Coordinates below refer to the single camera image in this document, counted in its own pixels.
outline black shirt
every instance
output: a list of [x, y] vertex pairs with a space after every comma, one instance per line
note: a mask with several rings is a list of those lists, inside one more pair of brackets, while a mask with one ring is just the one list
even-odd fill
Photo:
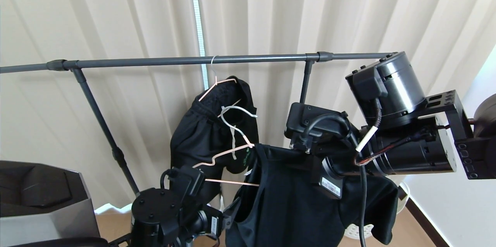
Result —
[[[257, 162], [237, 197], [241, 206], [226, 231], [228, 247], [335, 247], [344, 231], [358, 223], [362, 198], [360, 177], [345, 177], [342, 199], [330, 199], [310, 185], [310, 172], [288, 167], [284, 161], [301, 152], [257, 144]], [[398, 187], [383, 177], [367, 177], [365, 224], [383, 244], [392, 239]]]

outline wire hanger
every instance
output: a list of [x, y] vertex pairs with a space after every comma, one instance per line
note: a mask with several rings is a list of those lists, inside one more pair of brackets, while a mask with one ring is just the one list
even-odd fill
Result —
[[210, 62], [210, 66], [212, 67], [212, 71], [214, 71], [214, 75], [215, 75], [215, 83], [207, 90], [207, 92], [205, 92], [201, 97], [200, 99], [198, 99], [198, 101], [201, 101], [205, 98], [205, 96], [214, 88], [216, 87], [219, 83], [223, 83], [223, 82], [228, 82], [228, 81], [234, 81], [235, 83], [238, 83], [236, 81], [236, 79], [234, 78], [228, 78], [228, 79], [225, 79], [223, 81], [217, 81], [217, 72], [215, 71], [214, 69], [214, 58], [216, 57], [216, 55], [214, 55], [214, 57], [212, 58], [211, 62]]
[[[193, 168], [197, 168], [199, 166], [202, 166], [202, 165], [205, 165], [205, 166], [214, 166], [215, 165], [215, 159], [217, 159], [218, 157], [220, 156], [223, 156], [225, 154], [229, 154], [229, 153], [232, 153], [234, 151], [237, 151], [237, 150], [241, 150], [241, 149], [244, 149], [244, 148], [252, 148], [254, 147], [255, 145], [253, 143], [250, 142], [250, 140], [248, 140], [248, 138], [246, 137], [245, 133], [243, 133], [243, 131], [241, 131], [240, 129], [230, 125], [226, 119], [224, 118], [224, 113], [230, 109], [238, 109], [238, 110], [241, 110], [241, 111], [244, 111], [246, 114], [248, 114], [249, 116], [253, 117], [253, 118], [256, 118], [258, 117], [257, 115], [254, 115], [252, 113], [250, 113], [249, 111], [243, 109], [242, 107], [240, 106], [226, 106], [226, 107], [223, 107], [222, 108], [222, 111], [220, 113], [220, 118], [222, 119], [222, 121], [228, 125], [230, 128], [238, 131], [241, 136], [243, 137], [243, 139], [246, 141], [246, 144], [245, 145], [241, 145], [241, 146], [238, 146], [238, 147], [235, 147], [233, 149], [229, 149], [229, 150], [226, 150], [224, 152], [221, 152], [219, 154], [216, 154], [212, 157], [212, 163], [198, 163], [196, 165], [193, 166]], [[210, 182], [224, 182], [224, 183], [231, 183], [231, 184], [241, 184], [241, 185], [251, 185], [251, 186], [259, 186], [258, 184], [252, 184], [252, 183], [246, 183], [246, 182], [235, 182], [235, 181], [228, 181], [228, 180], [216, 180], [216, 179], [205, 179], [205, 181], [210, 181]]]

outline clothing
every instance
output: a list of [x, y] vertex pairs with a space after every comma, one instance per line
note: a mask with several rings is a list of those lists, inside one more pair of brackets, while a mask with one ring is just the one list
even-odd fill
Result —
[[[226, 230], [228, 247], [336, 247], [349, 224], [358, 224], [360, 177], [345, 177], [342, 199], [330, 199], [310, 185], [310, 172], [287, 166], [301, 159], [296, 150], [257, 144], [251, 174], [237, 193], [241, 206]], [[367, 177], [365, 224], [383, 244], [392, 239], [398, 187], [383, 177]]]
[[[239, 132], [232, 135], [231, 129], [218, 115], [222, 106], [232, 106], [238, 100], [240, 101], [236, 106], [250, 113], [256, 114], [257, 108], [253, 106], [250, 86], [235, 76], [228, 79], [235, 79], [236, 82], [219, 83], [201, 101], [199, 99], [205, 92], [198, 95], [181, 119], [170, 140], [171, 166], [179, 168], [183, 165], [194, 166], [200, 162], [211, 163], [214, 155], [233, 148], [233, 137], [237, 147], [246, 144]], [[251, 143], [258, 142], [256, 118], [237, 109], [227, 111], [224, 118], [243, 131]], [[232, 154], [226, 154], [215, 159], [214, 166], [202, 165], [199, 168], [206, 178], [221, 179], [224, 168], [231, 173], [241, 173], [253, 161], [248, 149], [238, 150], [234, 155], [236, 159]], [[207, 203], [219, 192], [219, 183], [205, 182], [199, 196]]]

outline white wall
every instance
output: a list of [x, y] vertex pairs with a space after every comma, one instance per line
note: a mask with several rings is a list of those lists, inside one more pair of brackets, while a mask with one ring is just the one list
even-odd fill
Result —
[[[469, 118], [496, 93], [495, 78], [496, 48], [463, 98]], [[459, 159], [457, 166], [456, 173], [408, 176], [412, 197], [454, 247], [494, 246], [496, 180], [468, 180]]]

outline hanger hook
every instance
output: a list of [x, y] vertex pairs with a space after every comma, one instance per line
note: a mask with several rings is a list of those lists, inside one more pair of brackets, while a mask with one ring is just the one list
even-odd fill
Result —
[[216, 58], [216, 57], [217, 57], [217, 55], [214, 55], [214, 57], [210, 61], [210, 67], [212, 67], [212, 71], [214, 71], [215, 79], [217, 79], [217, 72], [214, 69], [214, 58]]
[[230, 109], [237, 109], [237, 110], [244, 111], [247, 115], [249, 115], [249, 116], [251, 116], [251, 117], [253, 117], [253, 118], [257, 118], [258, 116], [257, 116], [257, 115], [254, 115], [254, 114], [252, 114], [252, 113], [250, 113], [249, 111], [247, 111], [247, 110], [243, 109], [243, 108], [242, 108], [242, 107], [240, 107], [240, 106], [223, 106], [223, 107], [222, 107], [222, 111], [220, 112], [220, 118], [222, 119], [222, 121], [223, 121], [226, 125], [228, 125], [229, 127], [231, 127], [232, 129], [234, 129], [234, 130], [238, 131], [238, 132], [239, 132], [239, 133], [240, 133], [243, 137], [245, 137], [245, 133], [243, 133], [243, 131], [239, 130], [238, 128], [236, 128], [236, 127], [234, 127], [234, 126], [232, 126], [232, 125], [230, 125], [230, 124], [226, 121], [226, 119], [224, 118], [224, 113], [225, 113], [226, 111], [230, 110]]

